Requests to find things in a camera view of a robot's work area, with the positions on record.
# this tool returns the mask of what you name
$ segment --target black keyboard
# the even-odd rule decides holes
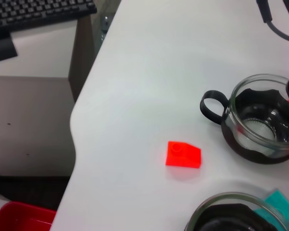
[[[0,0],[0,30],[43,26],[96,12],[93,0]]]

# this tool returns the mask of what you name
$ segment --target black handle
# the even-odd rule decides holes
[[[223,105],[224,109],[226,109],[229,104],[227,97],[217,90],[209,90],[206,93],[204,93],[200,102],[200,110],[203,113],[203,115],[209,120],[213,121],[214,123],[220,125],[222,123],[222,117],[220,115],[215,114],[209,108],[207,108],[207,106],[204,103],[205,99],[215,99]]]

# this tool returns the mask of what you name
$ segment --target red container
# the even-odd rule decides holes
[[[9,202],[0,210],[0,231],[49,231],[56,211]]]

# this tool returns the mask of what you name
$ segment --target cord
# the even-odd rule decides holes
[[[277,29],[273,23],[271,21],[267,21],[266,22],[268,24],[268,26],[270,27],[270,29],[277,34],[278,36],[282,37],[283,39],[289,41],[289,35],[284,34],[283,32],[281,32],[279,29]]]

